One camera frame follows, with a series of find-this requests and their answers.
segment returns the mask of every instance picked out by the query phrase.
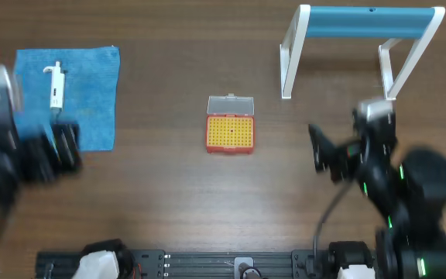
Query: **blue and white stand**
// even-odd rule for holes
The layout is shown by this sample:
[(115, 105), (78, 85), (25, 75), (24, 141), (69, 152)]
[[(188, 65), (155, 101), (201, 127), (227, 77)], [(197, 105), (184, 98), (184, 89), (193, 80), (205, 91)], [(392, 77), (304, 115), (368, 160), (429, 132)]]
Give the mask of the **blue and white stand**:
[[(445, 8), (311, 7), (300, 5), (280, 45), (282, 98), (292, 87), (304, 40), (319, 37), (388, 38), (378, 47), (385, 99), (395, 100), (426, 50), (445, 15)], [(402, 39), (415, 40), (393, 81), (389, 50)]]

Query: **wooden tabletop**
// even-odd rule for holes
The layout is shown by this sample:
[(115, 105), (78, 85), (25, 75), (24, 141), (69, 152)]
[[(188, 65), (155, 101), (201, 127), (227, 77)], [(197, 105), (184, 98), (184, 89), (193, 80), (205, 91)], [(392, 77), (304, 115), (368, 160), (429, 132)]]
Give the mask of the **wooden tabletop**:
[[(311, 247), (339, 189), (316, 174), (307, 124), (335, 141), (350, 111), (383, 95), (383, 40), (308, 39), (291, 100), (280, 98), (279, 44), (297, 0), (0, 0), (0, 63), (25, 48), (117, 46), (122, 65), (112, 152), (84, 153), (84, 171), (25, 189), (0, 238), (2, 278), (32, 278), (40, 250), (121, 238), (169, 251)], [(311, 5), (426, 6), (446, 1), (311, 0)], [(398, 71), (410, 42), (393, 49)], [(252, 155), (207, 154), (209, 95), (254, 97)], [(446, 155), (446, 16), (396, 103), (400, 146)], [(355, 187), (324, 226), (321, 247), (364, 240), (383, 221)], [(446, 212), (444, 214), (446, 229)]]

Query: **blue mat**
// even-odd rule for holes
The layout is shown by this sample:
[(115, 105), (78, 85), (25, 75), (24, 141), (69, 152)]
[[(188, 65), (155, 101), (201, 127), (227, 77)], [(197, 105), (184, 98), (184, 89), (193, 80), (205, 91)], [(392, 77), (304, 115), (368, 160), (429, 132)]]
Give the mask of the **blue mat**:
[(61, 61), (66, 71), (62, 120), (77, 121), (81, 151), (112, 150), (115, 143), (115, 100), (120, 53), (107, 46), (86, 50), (17, 50), (15, 73), (21, 79), (23, 112), (15, 114), (19, 135), (38, 126), (50, 135), (51, 74), (46, 66)]

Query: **white frame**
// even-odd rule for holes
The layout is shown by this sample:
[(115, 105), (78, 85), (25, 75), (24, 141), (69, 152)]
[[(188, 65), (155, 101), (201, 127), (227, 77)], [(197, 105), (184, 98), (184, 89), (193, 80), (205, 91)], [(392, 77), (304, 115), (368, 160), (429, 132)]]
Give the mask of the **white frame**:
[[(385, 99), (395, 100), (400, 89), (406, 82), (410, 73), (423, 55), (427, 45), (433, 39), (441, 21), (445, 15), (444, 7), (433, 7), (434, 16), (428, 24), (423, 36), (414, 41), (412, 48), (399, 75), (393, 81), (392, 66), (389, 50), (398, 44), (401, 39), (389, 39), (383, 45), (378, 46), (379, 64), (383, 81), (383, 93)], [(292, 87), (299, 66), (300, 54), (304, 40), (306, 39), (307, 24), (309, 23), (310, 5), (299, 5), (293, 15), (292, 22), (286, 31), (285, 38), (280, 44), (280, 80), (282, 98), (292, 98)]]

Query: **blue bar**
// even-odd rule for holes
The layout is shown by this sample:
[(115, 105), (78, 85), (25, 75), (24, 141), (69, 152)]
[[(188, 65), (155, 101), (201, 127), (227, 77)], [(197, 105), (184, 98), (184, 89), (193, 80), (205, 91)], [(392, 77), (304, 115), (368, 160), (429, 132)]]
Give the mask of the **blue bar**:
[(306, 37), (419, 39), (433, 8), (310, 7)]

